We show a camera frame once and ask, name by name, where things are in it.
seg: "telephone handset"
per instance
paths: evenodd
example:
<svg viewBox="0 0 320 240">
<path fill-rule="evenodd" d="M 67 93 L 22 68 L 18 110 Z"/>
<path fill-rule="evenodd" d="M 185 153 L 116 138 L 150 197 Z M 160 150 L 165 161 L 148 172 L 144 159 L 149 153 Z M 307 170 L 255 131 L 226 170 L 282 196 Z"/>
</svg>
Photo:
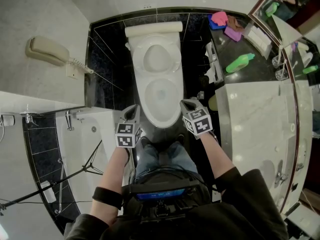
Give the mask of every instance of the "telephone handset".
<svg viewBox="0 0 320 240">
<path fill-rule="evenodd" d="M 56 66 L 63 66 L 70 63 L 77 68 L 83 69 L 86 73 L 94 71 L 74 58 L 70 58 L 69 50 L 61 44 L 43 36 L 36 36 L 26 43 L 25 54 L 28 57 L 49 62 Z"/>
</svg>

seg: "display screen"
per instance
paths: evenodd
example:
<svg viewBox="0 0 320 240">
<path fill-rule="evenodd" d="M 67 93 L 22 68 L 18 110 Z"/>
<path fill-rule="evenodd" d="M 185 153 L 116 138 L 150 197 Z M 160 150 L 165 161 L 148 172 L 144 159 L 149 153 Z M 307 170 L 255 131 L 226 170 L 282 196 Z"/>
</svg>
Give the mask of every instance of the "display screen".
<svg viewBox="0 0 320 240">
<path fill-rule="evenodd" d="M 185 192 L 185 190 L 185 188 L 182 188 L 163 192 L 141 193 L 136 194 L 136 197 L 138 198 L 138 200 L 164 199 L 181 196 Z"/>
</svg>

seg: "black pole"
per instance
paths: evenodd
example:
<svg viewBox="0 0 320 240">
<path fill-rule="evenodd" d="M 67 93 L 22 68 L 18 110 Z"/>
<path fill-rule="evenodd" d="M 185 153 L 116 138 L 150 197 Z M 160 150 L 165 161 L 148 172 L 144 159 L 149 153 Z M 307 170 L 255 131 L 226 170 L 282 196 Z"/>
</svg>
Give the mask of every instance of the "black pole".
<svg viewBox="0 0 320 240">
<path fill-rule="evenodd" d="M 58 181 L 50 184 L 49 186 L 46 186 L 46 187 L 44 187 L 44 188 L 42 188 L 42 189 L 39 189 L 38 191 L 35 191 L 35 192 L 33 192 L 33 193 L 30 193 L 30 194 L 27 194 L 27 195 L 25 195 L 25 196 L 23 196 L 23 197 L 20 197 L 20 198 L 18 198 L 18 199 L 16 199 L 16 200 L 7 202 L 7 203 L 5 203 L 5 204 L 0 203 L 0 211 L 1 211 L 1 210 L 5 210 L 5 209 L 6 209 L 7 207 L 9 207 L 9 206 L 12 206 L 12 205 L 14 205 L 14 204 L 20 203 L 21 201 L 24 201 L 24 200 L 26 200 L 26 199 L 29 199 L 29 198 L 31 198 L 31 197 L 34 197 L 34 196 L 36 196 L 36 195 L 38 195 L 38 194 L 40 194 L 40 193 L 43 193 L 44 191 L 52 188 L 53 186 L 55 186 L 55 185 L 57 185 L 57 184 L 60 184 L 60 183 L 62 183 L 62 182 L 65 182 L 65 181 L 67 181 L 68 179 L 72 178 L 73 176 L 78 175 L 78 174 L 81 173 L 81 172 L 88 172 L 88 173 L 92 173 L 92 174 L 102 175 L 101 173 L 97 173 L 97 172 L 93 172 L 93 171 L 88 170 L 89 168 L 94 168 L 93 165 L 92 165 L 92 162 L 91 162 L 89 165 L 87 165 L 87 164 L 90 162 L 91 158 L 94 156 L 94 154 L 95 154 L 95 152 L 97 151 L 98 147 L 100 146 L 101 142 L 102 142 L 102 140 L 99 142 L 98 146 L 96 146 L 96 148 L 94 149 L 94 151 L 93 151 L 92 154 L 90 155 L 90 157 L 89 157 L 89 159 L 87 160 L 87 162 L 85 163 L 85 165 L 82 166 L 82 169 L 76 171 L 75 173 L 73 173 L 73 174 L 71 174 L 71 175 L 69 175 L 69 176 L 67 176 L 67 177 L 65 177 L 65 178 L 63 178 L 63 179 L 61 179 L 61 180 L 58 180 Z"/>
</svg>

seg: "bathtub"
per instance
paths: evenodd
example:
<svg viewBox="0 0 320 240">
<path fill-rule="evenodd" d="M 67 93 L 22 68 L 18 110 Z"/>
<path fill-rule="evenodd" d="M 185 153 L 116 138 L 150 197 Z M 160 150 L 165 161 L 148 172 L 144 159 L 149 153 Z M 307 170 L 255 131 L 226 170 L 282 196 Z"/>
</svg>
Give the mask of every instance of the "bathtub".
<svg viewBox="0 0 320 240">
<path fill-rule="evenodd" d="M 92 152 L 97 149 L 93 166 L 105 171 L 108 161 L 116 148 L 115 123 L 118 122 L 118 111 L 77 112 L 72 114 L 73 130 L 67 130 L 65 114 L 56 114 L 56 131 L 65 174 L 79 171 L 87 162 Z M 133 159 L 126 166 L 122 185 L 127 185 Z M 75 201 L 91 201 L 101 175 L 81 172 L 68 180 Z M 82 214 L 88 214 L 91 202 L 78 202 Z"/>
</svg>

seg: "white toilet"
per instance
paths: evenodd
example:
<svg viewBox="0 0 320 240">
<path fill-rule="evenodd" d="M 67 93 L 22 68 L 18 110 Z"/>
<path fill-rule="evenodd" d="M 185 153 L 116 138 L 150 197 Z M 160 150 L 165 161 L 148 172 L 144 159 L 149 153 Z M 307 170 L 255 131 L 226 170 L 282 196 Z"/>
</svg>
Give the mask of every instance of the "white toilet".
<svg viewBox="0 0 320 240">
<path fill-rule="evenodd" d="M 125 28 L 142 109 L 159 128 L 179 118 L 184 98 L 181 63 L 181 22 L 162 22 Z"/>
</svg>

